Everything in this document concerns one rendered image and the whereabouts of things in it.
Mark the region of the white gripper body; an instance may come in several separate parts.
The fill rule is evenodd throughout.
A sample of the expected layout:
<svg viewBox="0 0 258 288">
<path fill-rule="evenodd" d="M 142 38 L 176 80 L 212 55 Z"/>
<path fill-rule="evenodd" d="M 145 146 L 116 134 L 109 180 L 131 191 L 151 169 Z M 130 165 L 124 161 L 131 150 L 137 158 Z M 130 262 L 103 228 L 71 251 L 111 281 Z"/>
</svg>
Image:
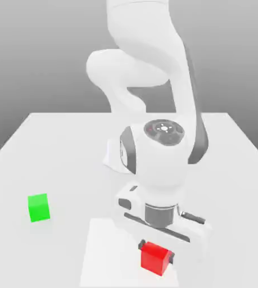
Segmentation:
<svg viewBox="0 0 258 288">
<path fill-rule="evenodd" d="M 165 227 L 151 225 L 130 211 L 121 212 L 121 219 L 124 226 L 140 239 L 163 246 L 175 254 L 184 250 L 184 257 L 194 262 L 206 259 L 212 228 L 202 218 L 174 211 L 172 223 Z"/>
</svg>

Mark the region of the small red cube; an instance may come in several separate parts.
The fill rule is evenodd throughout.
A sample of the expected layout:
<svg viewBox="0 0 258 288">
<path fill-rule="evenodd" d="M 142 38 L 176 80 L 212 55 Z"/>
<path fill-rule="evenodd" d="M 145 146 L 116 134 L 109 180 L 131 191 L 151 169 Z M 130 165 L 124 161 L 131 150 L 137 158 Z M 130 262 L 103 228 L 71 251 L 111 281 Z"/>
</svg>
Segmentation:
<svg viewBox="0 0 258 288">
<path fill-rule="evenodd" d="M 163 276 L 169 265 L 168 252 L 170 250 L 148 241 L 140 251 L 141 267 L 159 276 Z"/>
</svg>

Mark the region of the small green cube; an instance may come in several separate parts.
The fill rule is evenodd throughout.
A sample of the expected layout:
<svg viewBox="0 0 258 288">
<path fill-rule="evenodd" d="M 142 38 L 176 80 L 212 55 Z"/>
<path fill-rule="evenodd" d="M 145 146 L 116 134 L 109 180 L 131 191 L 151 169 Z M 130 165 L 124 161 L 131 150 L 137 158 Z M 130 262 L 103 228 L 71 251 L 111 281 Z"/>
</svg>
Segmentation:
<svg viewBox="0 0 258 288">
<path fill-rule="evenodd" d="M 28 196 L 28 210 L 31 222 L 50 219 L 50 210 L 46 193 Z"/>
</svg>

